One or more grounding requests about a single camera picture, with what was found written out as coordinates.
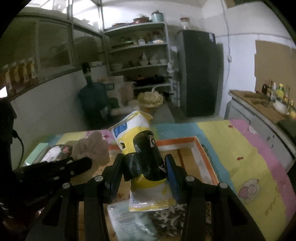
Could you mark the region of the leopard print cloth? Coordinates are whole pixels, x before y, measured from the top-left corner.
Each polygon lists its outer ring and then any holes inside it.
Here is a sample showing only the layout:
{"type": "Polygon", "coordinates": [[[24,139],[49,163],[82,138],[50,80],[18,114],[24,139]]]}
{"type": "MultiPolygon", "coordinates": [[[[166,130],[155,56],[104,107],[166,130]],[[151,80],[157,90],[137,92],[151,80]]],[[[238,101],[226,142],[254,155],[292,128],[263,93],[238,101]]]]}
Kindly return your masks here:
{"type": "Polygon", "coordinates": [[[156,229],[158,240],[180,240],[186,215],[185,204],[168,209],[149,212],[149,218],[156,229]]]}

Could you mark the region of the green patterned tissue pack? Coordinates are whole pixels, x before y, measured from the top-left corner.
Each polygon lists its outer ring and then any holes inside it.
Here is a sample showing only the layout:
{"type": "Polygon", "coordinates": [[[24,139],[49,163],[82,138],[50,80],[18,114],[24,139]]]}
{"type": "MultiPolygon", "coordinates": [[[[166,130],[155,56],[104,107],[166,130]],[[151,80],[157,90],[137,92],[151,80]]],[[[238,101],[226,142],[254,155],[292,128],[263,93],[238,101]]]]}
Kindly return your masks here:
{"type": "Polygon", "coordinates": [[[133,212],[129,202],[107,206],[108,217],[117,240],[158,240],[157,231],[146,212],[133,212]]]}

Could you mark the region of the pink bunny plush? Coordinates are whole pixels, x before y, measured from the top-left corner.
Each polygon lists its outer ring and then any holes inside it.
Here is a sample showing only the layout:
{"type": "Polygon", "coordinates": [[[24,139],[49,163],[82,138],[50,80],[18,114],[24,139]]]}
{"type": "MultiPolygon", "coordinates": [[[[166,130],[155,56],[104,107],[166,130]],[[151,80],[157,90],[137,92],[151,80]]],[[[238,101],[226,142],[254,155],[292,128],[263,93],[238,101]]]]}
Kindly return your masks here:
{"type": "Polygon", "coordinates": [[[74,160],[88,157],[95,164],[106,165],[110,161],[108,142],[103,139],[101,132],[92,132],[88,137],[79,139],[73,145],[71,157],[74,160]]]}

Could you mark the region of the yellow white black snack bag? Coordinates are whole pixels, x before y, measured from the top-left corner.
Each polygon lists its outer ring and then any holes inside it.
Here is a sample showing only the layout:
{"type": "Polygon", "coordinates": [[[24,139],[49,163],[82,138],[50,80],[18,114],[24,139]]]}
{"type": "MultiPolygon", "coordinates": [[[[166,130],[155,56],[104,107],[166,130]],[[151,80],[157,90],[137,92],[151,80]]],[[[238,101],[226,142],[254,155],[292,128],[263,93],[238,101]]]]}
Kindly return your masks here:
{"type": "Polygon", "coordinates": [[[131,212],[165,210],[176,204],[150,120],[150,114],[136,110],[109,128],[123,154],[123,177],[130,182],[131,212]]]}

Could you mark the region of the mint green tissue box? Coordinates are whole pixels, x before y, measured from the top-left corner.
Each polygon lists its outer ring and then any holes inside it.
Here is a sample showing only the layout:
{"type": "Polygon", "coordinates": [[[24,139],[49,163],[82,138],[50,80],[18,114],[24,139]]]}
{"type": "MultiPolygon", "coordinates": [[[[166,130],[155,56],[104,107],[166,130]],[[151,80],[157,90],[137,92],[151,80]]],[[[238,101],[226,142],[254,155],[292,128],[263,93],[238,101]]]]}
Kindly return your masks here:
{"type": "Polygon", "coordinates": [[[39,154],[48,146],[48,143],[39,143],[36,147],[30,152],[29,156],[26,157],[22,166],[29,166],[37,159],[39,154]]]}

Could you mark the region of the floral tissue pack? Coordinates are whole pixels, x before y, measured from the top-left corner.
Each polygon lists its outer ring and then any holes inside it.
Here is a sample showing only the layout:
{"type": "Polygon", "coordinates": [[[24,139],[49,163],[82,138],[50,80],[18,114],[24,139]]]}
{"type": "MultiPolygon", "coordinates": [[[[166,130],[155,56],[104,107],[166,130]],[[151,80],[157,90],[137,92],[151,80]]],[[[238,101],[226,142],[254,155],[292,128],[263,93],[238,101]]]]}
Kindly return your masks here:
{"type": "Polygon", "coordinates": [[[61,161],[71,157],[73,147],[71,145],[55,145],[45,154],[41,162],[61,161]]]}

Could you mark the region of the orange rimmed cardboard box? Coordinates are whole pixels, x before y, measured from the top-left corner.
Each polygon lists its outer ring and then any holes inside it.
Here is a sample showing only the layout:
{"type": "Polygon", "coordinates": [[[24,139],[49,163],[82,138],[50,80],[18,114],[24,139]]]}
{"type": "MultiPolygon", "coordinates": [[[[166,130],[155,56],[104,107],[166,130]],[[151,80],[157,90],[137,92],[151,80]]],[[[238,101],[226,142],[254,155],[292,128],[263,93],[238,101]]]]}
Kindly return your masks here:
{"type": "MultiPolygon", "coordinates": [[[[167,154],[172,154],[176,165],[182,166],[188,175],[194,176],[203,183],[217,185],[219,180],[213,167],[211,165],[208,156],[206,155],[202,145],[196,137],[187,138],[175,138],[168,140],[156,141],[161,156],[164,158],[167,154]]],[[[116,155],[121,153],[121,150],[115,144],[115,142],[108,144],[110,162],[105,166],[99,167],[93,176],[102,173],[103,168],[113,164],[116,155]]],[[[130,197],[130,182],[125,182],[122,178],[119,191],[114,202],[128,201],[130,197]]],[[[107,204],[103,205],[104,214],[106,217],[107,230],[110,240],[118,240],[113,228],[111,226],[110,219],[107,213],[107,204]]],[[[86,240],[85,228],[84,228],[84,203],[79,204],[78,215],[78,233],[79,240],[86,240]]]]}

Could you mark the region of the colourful cartoon bedsheet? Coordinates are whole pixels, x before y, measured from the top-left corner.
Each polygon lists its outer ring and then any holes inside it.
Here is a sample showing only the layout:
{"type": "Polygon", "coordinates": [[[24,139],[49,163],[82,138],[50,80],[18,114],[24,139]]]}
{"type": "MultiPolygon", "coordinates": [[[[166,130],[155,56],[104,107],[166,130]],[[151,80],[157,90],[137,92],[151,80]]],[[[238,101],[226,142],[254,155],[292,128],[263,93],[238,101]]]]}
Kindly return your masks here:
{"type": "Polygon", "coordinates": [[[165,123],[156,140],[196,137],[220,181],[239,196],[266,240],[277,240],[295,214],[295,192],[285,168],[258,130],[244,120],[165,123]]]}

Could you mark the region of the blue water jug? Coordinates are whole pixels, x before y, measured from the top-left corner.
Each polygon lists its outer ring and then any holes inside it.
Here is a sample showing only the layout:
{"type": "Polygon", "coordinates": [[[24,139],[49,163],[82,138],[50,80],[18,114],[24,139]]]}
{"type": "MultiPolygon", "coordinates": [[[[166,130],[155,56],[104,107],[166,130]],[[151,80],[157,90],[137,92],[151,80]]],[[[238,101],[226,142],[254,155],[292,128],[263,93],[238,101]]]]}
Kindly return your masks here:
{"type": "Polygon", "coordinates": [[[86,121],[92,128],[98,128],[109,115],[109,98],[106,86],[92,80],[91,68],[88,62],[82,63],[82,71],[86,85],[80,89],[78,98],[81,102],[86,121]]]}

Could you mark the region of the kitchen counter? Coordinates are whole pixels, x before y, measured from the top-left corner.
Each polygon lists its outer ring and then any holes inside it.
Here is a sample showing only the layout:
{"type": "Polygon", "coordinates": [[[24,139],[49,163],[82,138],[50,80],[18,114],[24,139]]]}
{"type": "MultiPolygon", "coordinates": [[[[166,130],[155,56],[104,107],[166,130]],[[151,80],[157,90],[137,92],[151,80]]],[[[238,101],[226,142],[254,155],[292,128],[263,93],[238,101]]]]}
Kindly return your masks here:
{"type": "Polygon", "coordinates": [[[278,126],[285,116],[278,113],[262,93],[230,90],[228,94],[231,101],[227,104],[225,118],[247,121],[289,171],[295,162],[295,144],[278,126]]]}

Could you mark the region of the white bowl on counter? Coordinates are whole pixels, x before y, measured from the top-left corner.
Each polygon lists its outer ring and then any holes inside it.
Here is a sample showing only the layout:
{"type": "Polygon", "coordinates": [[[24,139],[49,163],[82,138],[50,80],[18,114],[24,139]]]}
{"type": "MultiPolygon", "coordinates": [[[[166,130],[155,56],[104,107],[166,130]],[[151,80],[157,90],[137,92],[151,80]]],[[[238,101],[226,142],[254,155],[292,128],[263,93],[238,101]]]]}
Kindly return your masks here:
{"type": "Polygon", "coordinates": [[[276,101],[273,103],[273,107],[274,107],[274,109],[275,109],[278,113],[280,113],[280,114],[282,114],[282,115],[287,115],[287,114],[288,114],[288,106],[287,106],[286,104],[280,102],[280,101],[277,101],[277,100],[276,100],[276,101]]]}

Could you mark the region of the orange drink bottles row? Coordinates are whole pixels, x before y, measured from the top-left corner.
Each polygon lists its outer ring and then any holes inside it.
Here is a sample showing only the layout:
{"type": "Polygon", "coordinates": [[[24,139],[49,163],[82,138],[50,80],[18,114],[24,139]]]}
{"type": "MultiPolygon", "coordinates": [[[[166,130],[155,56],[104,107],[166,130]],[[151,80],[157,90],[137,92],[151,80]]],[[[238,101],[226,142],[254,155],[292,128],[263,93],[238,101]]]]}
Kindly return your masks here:
{"type": "Polygon", "coordinates": [[[23,59],[20,62],[5,64],[2,67],[1,81],[8,96],[15,96],[32,86],[38,85],[39,80],[34,59],[23,59]]]}

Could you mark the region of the yellow green bottle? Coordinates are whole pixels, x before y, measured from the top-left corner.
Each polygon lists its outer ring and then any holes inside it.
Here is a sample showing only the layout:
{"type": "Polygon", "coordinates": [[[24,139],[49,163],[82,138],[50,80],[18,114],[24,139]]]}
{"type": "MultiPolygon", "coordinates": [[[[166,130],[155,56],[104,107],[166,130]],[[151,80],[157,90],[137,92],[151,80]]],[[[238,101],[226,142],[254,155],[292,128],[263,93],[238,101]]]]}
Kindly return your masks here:
{"type": "Polygon", "coordinates": [[[276,94],[278,98],[283,99],[285,95],[284,85],[280,83],[277,87],[276,94]]]}

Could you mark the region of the grey metal shelf unit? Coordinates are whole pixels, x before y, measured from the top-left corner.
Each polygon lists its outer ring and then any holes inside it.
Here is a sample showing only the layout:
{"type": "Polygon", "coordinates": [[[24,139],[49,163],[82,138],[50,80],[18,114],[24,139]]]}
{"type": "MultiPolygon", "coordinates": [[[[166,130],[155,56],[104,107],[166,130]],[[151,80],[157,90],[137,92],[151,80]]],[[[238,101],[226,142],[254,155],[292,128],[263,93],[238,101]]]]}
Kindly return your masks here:
{"type": "Polygon", "coordinates": [[[165,22],[122,24],[104,32],[111,76],[131,82],[135,95],[156,90],[170,101],[176,95],[165,22]]]}

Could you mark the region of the dark green refrigerator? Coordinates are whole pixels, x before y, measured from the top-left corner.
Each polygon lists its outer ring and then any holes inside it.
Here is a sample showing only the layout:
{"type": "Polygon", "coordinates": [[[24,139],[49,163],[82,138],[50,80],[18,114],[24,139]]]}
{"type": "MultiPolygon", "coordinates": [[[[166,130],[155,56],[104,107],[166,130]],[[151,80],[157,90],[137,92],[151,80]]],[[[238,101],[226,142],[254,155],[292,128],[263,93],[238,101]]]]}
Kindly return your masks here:
{"type": "Polygon", "coordinates": [[[215,112],[219,53],[213,33],[181,30],[176,35],[180,108],[188,118],[215,112]]]}

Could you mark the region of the red lidded pot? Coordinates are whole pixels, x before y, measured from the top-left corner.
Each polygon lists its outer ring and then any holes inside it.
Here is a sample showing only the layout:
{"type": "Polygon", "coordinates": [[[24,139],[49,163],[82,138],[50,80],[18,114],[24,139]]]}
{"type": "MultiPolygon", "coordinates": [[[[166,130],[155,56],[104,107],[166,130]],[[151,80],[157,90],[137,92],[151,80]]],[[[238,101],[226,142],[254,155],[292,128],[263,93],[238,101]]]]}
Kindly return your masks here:
{"type": "Polygon", "coordinates": [[[149,17],[144,14],[138,14],[138,16],[133,19],[133,24],[142,24],[148,22],[150,22],[149,17]]]}

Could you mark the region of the light blue pot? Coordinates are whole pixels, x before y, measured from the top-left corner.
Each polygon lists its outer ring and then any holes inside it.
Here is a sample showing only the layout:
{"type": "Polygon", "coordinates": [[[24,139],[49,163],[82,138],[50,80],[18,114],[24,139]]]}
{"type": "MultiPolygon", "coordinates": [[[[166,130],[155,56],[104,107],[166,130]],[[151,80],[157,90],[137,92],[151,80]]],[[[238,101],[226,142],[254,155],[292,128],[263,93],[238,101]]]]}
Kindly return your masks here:
{"type": "Polygon", "coordinates": [[[151,14],[151,20],[154,23],[164,22],[164,15],[160,11],[156,10],[151,14]]]}

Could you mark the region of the glass jar on fridge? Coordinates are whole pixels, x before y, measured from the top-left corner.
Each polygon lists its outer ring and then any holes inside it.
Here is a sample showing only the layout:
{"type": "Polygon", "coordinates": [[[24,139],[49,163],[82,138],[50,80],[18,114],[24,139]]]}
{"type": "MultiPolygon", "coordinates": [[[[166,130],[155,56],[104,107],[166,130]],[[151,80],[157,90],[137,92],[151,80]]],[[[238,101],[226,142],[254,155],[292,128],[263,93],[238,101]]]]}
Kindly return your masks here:
{"type": "Polygon", "coordinates": [[[190,18],[188,17],[180,18],[180,26],[182,30],[190,30],[191,29],[190,18]]]}

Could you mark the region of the cardboard sheets on wall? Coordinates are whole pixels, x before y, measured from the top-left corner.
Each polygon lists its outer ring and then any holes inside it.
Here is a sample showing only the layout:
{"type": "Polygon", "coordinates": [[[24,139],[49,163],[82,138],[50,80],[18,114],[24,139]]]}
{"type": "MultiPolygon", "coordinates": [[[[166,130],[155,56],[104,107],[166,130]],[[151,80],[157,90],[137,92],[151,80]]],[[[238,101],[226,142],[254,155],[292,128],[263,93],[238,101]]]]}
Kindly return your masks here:
{"type": "Polygon", "coordinates": [[[295,48],[274,42],[255,41],[254,75],[255,90],[272,79],[276,84],[290,86],[290,98],[295,100],[295,48]]]}

